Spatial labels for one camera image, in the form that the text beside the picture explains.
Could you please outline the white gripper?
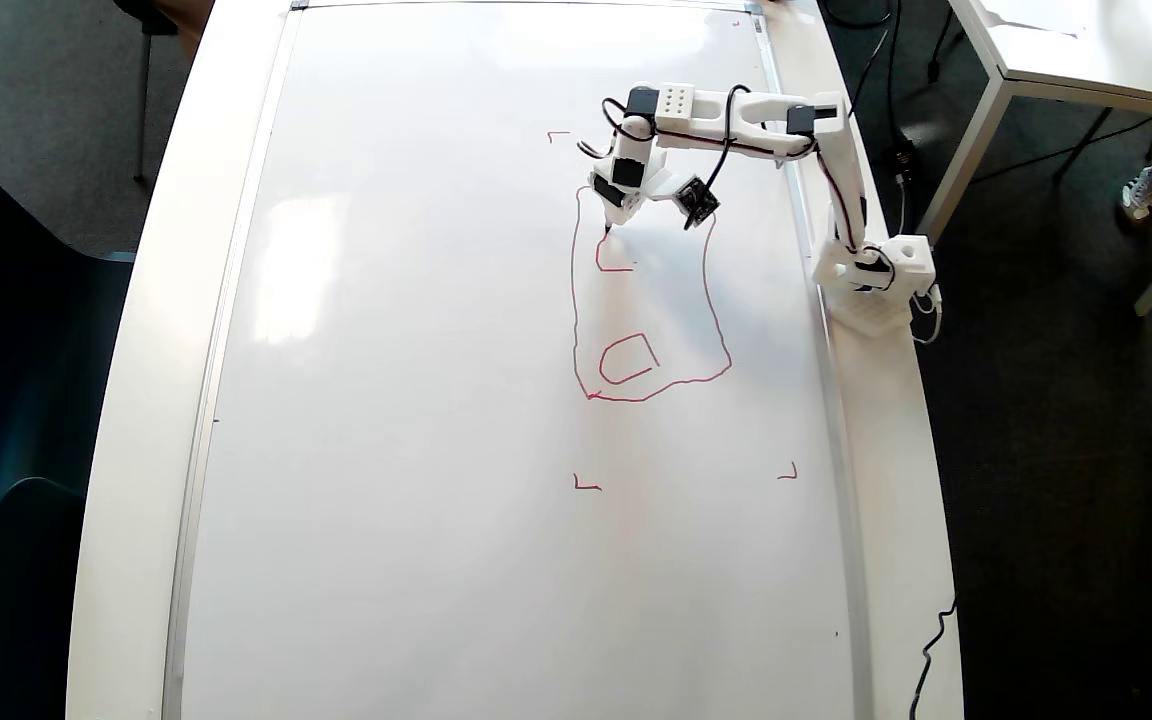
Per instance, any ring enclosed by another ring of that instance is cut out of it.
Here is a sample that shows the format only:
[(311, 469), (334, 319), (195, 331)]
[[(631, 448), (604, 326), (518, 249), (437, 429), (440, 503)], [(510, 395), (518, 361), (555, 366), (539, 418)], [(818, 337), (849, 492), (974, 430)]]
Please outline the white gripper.
[(645, 200), (672, 199), (667, 152), (654, 141), (614, 141), (591, 165), (591, 190), (602, 205), (602, 227), (626, 225)]

